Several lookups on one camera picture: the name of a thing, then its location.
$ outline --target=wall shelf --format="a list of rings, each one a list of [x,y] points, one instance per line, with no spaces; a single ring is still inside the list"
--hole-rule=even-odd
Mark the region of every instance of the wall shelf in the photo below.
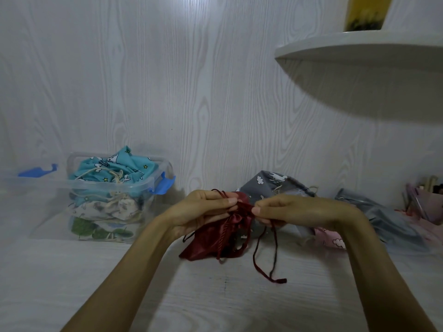
[[[443,72],[443,36],[382,30],[333,33],[277,48],[275,58]]]

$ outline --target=white wood grain wall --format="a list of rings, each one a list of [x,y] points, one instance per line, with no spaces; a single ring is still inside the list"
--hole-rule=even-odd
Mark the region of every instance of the white wood grain wall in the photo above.
[[[399,205],[443,174],[443,75],[277,63],[341,31],[347,0],[0,0],[0,108],[18,162],[166,156],[177,187],[232,190],[261,169]],[[394,0],[385,30],[443,33],[442,0]]]

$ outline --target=yellow object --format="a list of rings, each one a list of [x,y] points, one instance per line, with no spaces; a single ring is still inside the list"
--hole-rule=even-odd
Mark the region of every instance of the yellow object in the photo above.
[[[380,30],[392,0],[349,0],[346,31]]]

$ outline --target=pink fabric with cloud print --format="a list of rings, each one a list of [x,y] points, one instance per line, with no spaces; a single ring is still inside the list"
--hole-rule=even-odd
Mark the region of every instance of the pink fabric with cloud print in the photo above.
[[[315,241],[319,244],[331,248],[346,249],[343,239],[337,232],[328,231],[327,229],[321,227],[314,228],[314,231]]]

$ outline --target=red satin fabric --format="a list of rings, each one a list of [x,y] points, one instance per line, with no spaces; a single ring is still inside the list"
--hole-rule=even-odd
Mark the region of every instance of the red satin fabric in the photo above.
[[[220,192],[224,198],[227,198],[224,192]],[[184,249],[184,251],[179,255],[181,258],[185,258],[189,261],[200,260],[207,258],[209,256],[214,256],[217,260],[220,258],[237,258],[240,257],[248,246],[249,239],[251,237],[251,224],[254,220],[254,215],[251,212],[252,205],[249,203],[248,196],[243,192],[235,192],[238,195],[238,209],[231,213],[230,217],[227,219],[222,219],[213,223],[208,223],[201,228],[197,229],[193,234],[185,237],[183,242],[194,235],[192,242]],[[246,230],[246,241],[243,243],[241,248],[236,248],[236,233],[239,229]],[[271,273],[266,275],[263,270],[257,266],[255,262],[255,254],[258,249],[258,244],[260,239],[265,234],[266,229],[264,229],[262,235],[258,238],[257,246],[252,256],[254,267],[259,273],[264,277],[269,279],[271,282],[275,283],[286,283],[286,279],[272,279],[272,273],[275,269],[275,264],[277,262],[277,234],[275,232],[274,224],[272,223],[272,231],[274,233],[275,239],[275,255],[274,255],[274,265]]]

